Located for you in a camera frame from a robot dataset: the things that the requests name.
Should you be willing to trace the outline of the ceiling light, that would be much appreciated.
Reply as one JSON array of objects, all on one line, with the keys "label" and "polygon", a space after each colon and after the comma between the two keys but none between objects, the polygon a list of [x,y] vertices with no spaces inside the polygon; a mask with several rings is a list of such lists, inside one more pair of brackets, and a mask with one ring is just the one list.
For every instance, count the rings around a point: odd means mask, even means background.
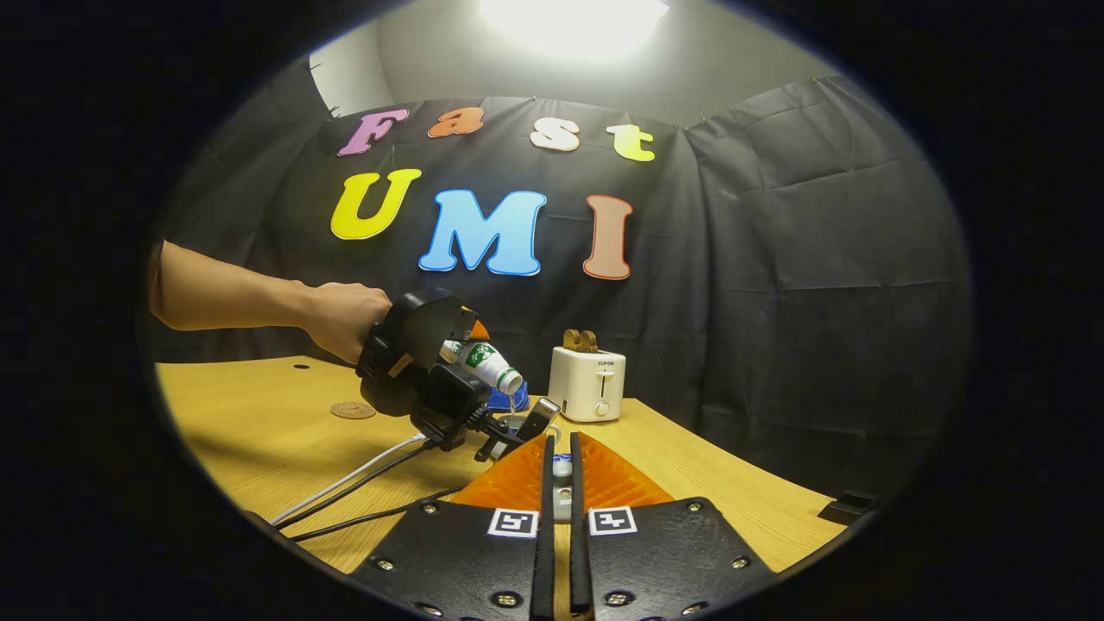
[{"label": "ceiling light", "polygon": [[646,46],[669,11],[662,0],[480,0],[485,23],[519,46],[585,59]]}]

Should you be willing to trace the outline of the white toaster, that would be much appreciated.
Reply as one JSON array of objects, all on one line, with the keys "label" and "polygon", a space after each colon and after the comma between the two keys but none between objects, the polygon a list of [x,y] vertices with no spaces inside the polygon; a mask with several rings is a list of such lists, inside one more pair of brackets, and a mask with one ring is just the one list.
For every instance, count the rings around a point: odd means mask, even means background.
[{"label": "white toaster", "polygon": [[580,352],[556,347],[549,366],[546,398],[560,406],[560,415],[573,422],[619,420],[625,368],[626,357],[622,354]]}]

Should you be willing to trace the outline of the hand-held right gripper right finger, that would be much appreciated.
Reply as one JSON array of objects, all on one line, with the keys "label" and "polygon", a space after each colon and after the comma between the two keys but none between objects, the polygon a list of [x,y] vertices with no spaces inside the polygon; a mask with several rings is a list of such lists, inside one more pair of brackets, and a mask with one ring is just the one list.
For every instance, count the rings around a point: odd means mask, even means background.
[{"label": "hand-held right gripper right finger", "polygon": [[777,581],[711,499],[670,498],[573,432],[569,610],[584,621],[700,621]]}]

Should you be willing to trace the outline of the white green-label water bottle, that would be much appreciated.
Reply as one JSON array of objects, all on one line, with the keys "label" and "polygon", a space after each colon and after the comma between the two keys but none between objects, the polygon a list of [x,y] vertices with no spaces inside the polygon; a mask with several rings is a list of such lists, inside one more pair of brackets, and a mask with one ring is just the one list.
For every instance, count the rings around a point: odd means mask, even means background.
[{"label": "white green-label water bottle", "polygon": [[522,373],[513,368],[491,343],[445,341],[442,343],[439,356],[447,364],[459,365],[461,371],[473,373],[475,378],[503,394],[513,394],[524,383]]}]

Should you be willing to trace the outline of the small black block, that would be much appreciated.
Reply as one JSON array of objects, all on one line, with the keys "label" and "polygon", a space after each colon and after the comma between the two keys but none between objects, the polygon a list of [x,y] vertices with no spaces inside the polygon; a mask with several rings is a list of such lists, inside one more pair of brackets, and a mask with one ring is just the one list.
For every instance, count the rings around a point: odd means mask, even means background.
[{"label": "small black block", "polygon": [[879,496],[871,492],[845,490],[818,512],[818,518],[837,525],[851,526],[878,505]]}]

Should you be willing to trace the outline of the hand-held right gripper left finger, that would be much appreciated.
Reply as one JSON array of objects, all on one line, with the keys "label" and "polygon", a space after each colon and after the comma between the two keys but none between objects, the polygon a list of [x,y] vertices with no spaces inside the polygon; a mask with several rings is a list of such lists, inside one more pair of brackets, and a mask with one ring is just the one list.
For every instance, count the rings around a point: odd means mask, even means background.
[{"label": "hand-held right gripper left finger", "polygon": [[517,448],[537,508],[420,499],[348,581],[424,621],[555,621],[555,438]]}]

